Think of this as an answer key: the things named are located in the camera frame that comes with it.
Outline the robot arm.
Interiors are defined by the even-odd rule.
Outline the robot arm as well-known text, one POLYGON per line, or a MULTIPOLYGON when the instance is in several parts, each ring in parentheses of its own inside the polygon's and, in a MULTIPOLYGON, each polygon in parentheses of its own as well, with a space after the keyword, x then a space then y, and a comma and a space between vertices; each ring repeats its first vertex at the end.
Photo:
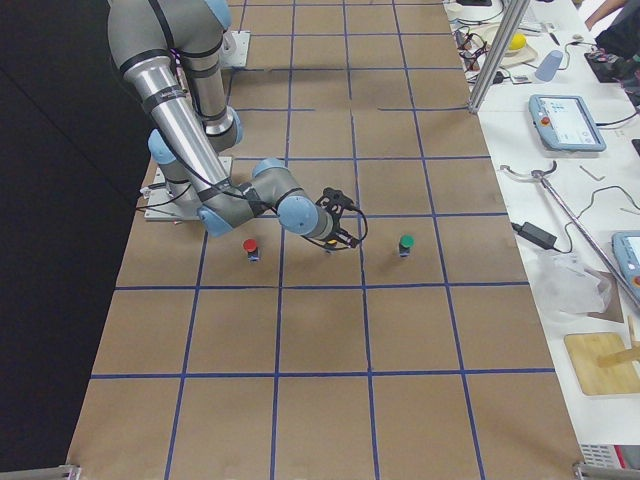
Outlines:
POLYGON ((236 185, 221 163, 220 152, 242 139, 220 68, 230 25, 224 1, 115 1, 110 7, 112 61, 156 127, 149 149, 167 184, 194 191, 196 215, 212 236, 273 211, 285 230, 327 250, 356 247, 360 239, 340 220, 357 208, 341 191, 326 188, 313 201, 274 158, 259 162, 250 181, 236 185))

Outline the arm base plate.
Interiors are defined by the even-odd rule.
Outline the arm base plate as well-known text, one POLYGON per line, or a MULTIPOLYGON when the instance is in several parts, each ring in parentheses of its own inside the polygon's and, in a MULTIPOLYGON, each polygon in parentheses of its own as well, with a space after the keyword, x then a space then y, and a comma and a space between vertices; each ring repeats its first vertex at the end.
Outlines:
POLYGON ((219 58, 223 69, 242 69, 247 65, 251 33, 227 31, 223 34, 219 58))
POLYGON ((158 165, 155 181, 160 186, 149 192, 143 207, 148 221, 199 221, 200 214, 206 212, 199 192, 215 184, 203 174, 192 173, 192 168, 181 159, 158 165))

